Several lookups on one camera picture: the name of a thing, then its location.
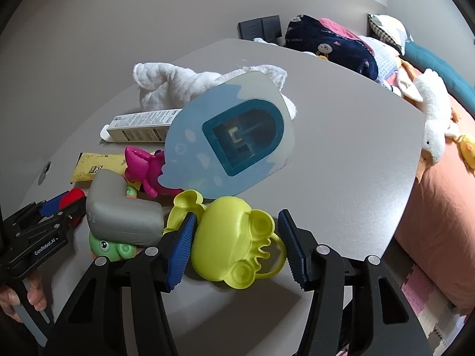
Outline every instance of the gray l-shaped tube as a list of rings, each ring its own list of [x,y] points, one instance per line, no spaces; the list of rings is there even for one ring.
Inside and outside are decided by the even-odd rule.
[[[154,201],[127,197],[125,179],[102,169],[89,189],[86,217],[92,234],[100,240],[153,246],[163,235],[161,207]]]

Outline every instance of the teal cushion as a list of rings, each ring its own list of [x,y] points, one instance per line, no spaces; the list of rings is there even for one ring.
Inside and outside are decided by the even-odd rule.
[[[427,68],[437,72],[444,81],[448,93],[475,118],[475,90],[449,63],[413,41],[406,43],[406,53],[401,58],[421,72]]]

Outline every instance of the black electrical outlet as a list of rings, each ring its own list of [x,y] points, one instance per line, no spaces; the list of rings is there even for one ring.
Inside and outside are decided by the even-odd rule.
[[[255,19],[239,23],[239,31],[241,39],[253,40],[256,37],[264,38],[264,28],[262,27],[262,19]]]
[[[265,41],[274,41],[282,37],[282,29],[280,28],[280,17],[269,16],[254,20],[243,21],[239,23],[239,32],[241,39],[253,40],[260,37]]]

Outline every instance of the yellow packet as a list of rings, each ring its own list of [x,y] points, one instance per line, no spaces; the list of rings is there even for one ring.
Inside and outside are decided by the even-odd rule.
[[[94,175],[101,169],[108,169],[120,175],[124,175],[127,163],[124,154],[96,154],[83,152],[79,156],[79,160],[71,175],[71,183],[92,181]],[[131,186],[140,189],[140,183],[129,183]]]

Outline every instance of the yellow-green handle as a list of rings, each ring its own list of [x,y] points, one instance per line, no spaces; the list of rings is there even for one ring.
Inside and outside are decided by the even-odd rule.
[[[280,239],[280,237],[277,234],[272,233],[270,238],[272,238],[276,242],[276,244],[279,245],[280,261],[277,264],[277,266],[274,269],[272,269],[270,272],[268,272],[268,273],[256,273],[256,278],[257,279],[269,278],[269,277],[275,276],[277,273],[279,273],[282,270],[282,268],[284,267],[284,265],[286,263],[286,259],[287,259],[286,246],[284,245],[284,243],[282,242],[282,240]]]

